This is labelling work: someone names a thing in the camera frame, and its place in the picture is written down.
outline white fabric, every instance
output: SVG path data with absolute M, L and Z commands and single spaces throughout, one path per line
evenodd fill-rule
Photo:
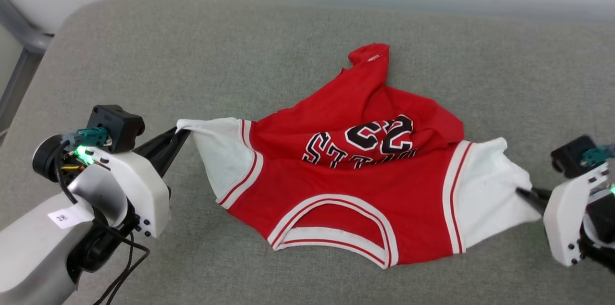
M 387 268 L 387 252 L 377 244 L 341 229 L 326 227 L 299 227 L 292 228 L 283 238 L 283 242 L 274 250 L 281 250 L 291 246 L 331 246 L 343 248 L 360 254 L 378 264 L 380 268 Z
M 516 194 L 531 189 L 529 174 L 504 155 L 505 139 L 474 143 L 466 156 L 455 189 L 455 216 L 465 248 L 540 214 Z
M 459 240 L 457 239 L 457 227 L 455 226 L 455 222 L 457 222 L 457 213 L 453 212 L 451 205 L 451 192 L 453 192 L 453 197 L 457 194 L 454 187 L 459 187 L 459 167 L 463 165 L 464 156 L 466 155 L 467 148 L 471 145 L 468 141 L 461 141 L 455 148 L 455 153 L 451 158 L 451 161 L 448 163 L 448 169 L 446 170 L 446 175 L 444 176 L 444 183 L 442 185 L 442 208 L 444 211 L 444 221 L 446 221 L 446 228 L 448 229 L 448 236 L 451 239 L 451 248 L 453 249 L 453 253 L 462 253 L 463 250 L 459 250 Z
M 280 222 L 275 226 L 267 241 L 273 246 L 274 250 L 277 250 L 278 245 L 285 240 L 288 231 L 305 215 L 308 211 L 325 204 L 336 204 L 343 207 L 353 209 L 357 213 L 360 213 L 364 217 L 373 220 L 380 232 L 382 233 L 382 243 L 384 244 L 384 250 L 386 252 L 386 259 L 384 259 L 385 268 L 394 266 L 399 261 L 399 251 L 397 250 L 397 238 L 393 232 L 393 227 L 389 220 L 382 214 L 381 211 L 376 209 L 373 205 L 365 202 L 360 198 L 356 198 L 351 195 L 343 194 L 321 194 L 314 197 L 310 197 L 303 202 L 296 205 L 291 209 Z
M 256 154 L 243 142 L 241 120 L 235 118 L 211 121 L 181 119 L 177 122 L 177 130 L 192 131 L 217 202 L 222 201 L 231 189 L 244 181 L 253 169 Z

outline label sticker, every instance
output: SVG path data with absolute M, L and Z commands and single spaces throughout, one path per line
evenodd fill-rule
M 59 228 L 62 229 L 76 226 L 81 222 L 94 220 L 94 214 L 90 213 L 90 211 L 88 211 L 88 209 L 86 209 L 81 202 L 47 215 L 53 222 L 55 222 L 55 224 L 58 225 Z

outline cable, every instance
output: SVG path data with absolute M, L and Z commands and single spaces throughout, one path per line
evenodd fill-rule
M 79 165 L 62 166 L 62 170 L 83 170 L 85 167 Z
M 132 234 L 132 232 L 130 232 L 130 241 L 135 242 L 135 236 Z M 128 272 L 128 270 L 130 269 L 130 265 L 132 264 L 133 250 L 134 250 L 134 246 L 130 246 L 130 252 L 128 254 L 128 263 L 126 263 L 126 267 L 123 269 L 123 272 L 121 272 L 121 274 L 119 274 L 119 276 L 116 277 L 116 279 L 114 279 L 114 281 L 109 285 L 109 287 L 107 287 L 103 295 L 100 296 L 100 298 L 98 299 L 98 301 L 96 301 L 96 303 L 94 303 L 94 305 L 101 305 L 101 303 L 105 301 L 105 298 L 109 295 L 109 293 L 113 290 L 113 288 L 116 288 L 116 285 L 118 281 L 120 281 L 122 276 Z
M 55 152 L 55 162 L 53 163 L 53 168 L 55 170 L 55 178 L 57 178 L 58 183 L 60 183 L 60 188 L 62 189 L 62 192 L 64 192 L 66 197 L 68 197 L 68 199 L 70 199 L 71 203 L 77 204 L 77 199 L 74 197 L 74 195 L 68 189 L 68 186 L 66 184 L 64 184 L 64 180 L 62 180 L 62 173 L 61 173 L 61 168 L 62 168 L 62 150 L 64 150 L 64 148 L 66 146 L 68 146 L 70 143 L 71 143 L 70 141 L 65 141 L 56 150 L 56 152 Z
M 109 294 L 108 291 L 110 289 L 114 288 L 113 293 L 111 294 L 110 298 L 107 301 L 107 305 L 109 305 L 111 303 L 111 301 L 113 300 L 113 297 L 115 296 L 115 294 L 119 290 L 119 288 L 122 286 L 123 282 L 126 281 L 126 279 L 130 276 L 130 274 L 132 274 L 132 272 L 136 269 L 136 267 L 138 267 L 139 264 L 141 264 L 145 260 L 145 258 L 147 258 L 147 256 L 149 256 L 149 249 L 146 248 L 145 246 L 143 246 L 142 244 L 137 244 L 134 241 L 130 241 L 130 240 L 126 239 L 125 237 L 122 237 L 120 235 L 120 233 L 114 231 L 112 228 L 110 228 L 106 224 L 103 224 L 102 222 L 99 222 L 98 220 L 94 220 L 94 223 L 96 223 L 99 226 L 101 226 L 103 229 L 105 229 L 111 235 L 114 235 L 114 237 L 116 237 L 121 242 L 123 242 L 125 244 L 128 244 L 131 248 L 137 248 L 137 249 L 145 252 L 145 254 L 143 256 L 141 256 L 141 258 L 139 258 L 138 261 L 136 261 L 134 263 L 134 265 L 132 265 L 132 267 L 130 269 L 128 269 L 128 271 L 124 270 L 124 272 L 122 272 L 120 274 L 120 276 L 118 276 L 115 279 L 115 281 L 113 281 L 113 283 L 111 283 L 109 288 L 107 288 L 107 290 L 103 294 L 103 297 L 101 297 L 96 303 L 94 303 L 94 305 L 100 305 L 105 300 L 106 296 Z

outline jersey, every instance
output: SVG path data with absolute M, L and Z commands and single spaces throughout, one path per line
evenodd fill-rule
M 386 85 L 389 46 L 260 121 L 178 121 L 193 131 L 217 202 L 274 250 L 334 246 L 388 268 L 465 252 L 540 215 L 506 142 L 464 140 L 429 98 Z

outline gray cushion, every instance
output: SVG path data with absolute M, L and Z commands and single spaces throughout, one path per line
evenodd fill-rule
M 564 181 L 549 153 L 581 134 L 615 141 L 615 27 L 406 12 L 119 0 L 81 9 L 55 36 L 0 149 L 0 228 L 57 194 L 30 167 L 51 134 L 83 128 L 95 104 L 140 114 L 145 141 L 179 118 L 260 119 L 294 105 L 349 66 L 364 44 L 391 45 L 389 84 L 436 99 L 466 137 L 503 136 L 539 187 Z M 173 217 L 138 239 L 152 255 L 119 304 L 605 304 L 613 275 L 551 257 L 540 222 L 465 255 L 381 270 L 345 250 L 273 252 L 214 202 L 189 140 L 165 177 Z M 97 299 L 121 272 L 122 246 L 84 274 L 69 304 Z

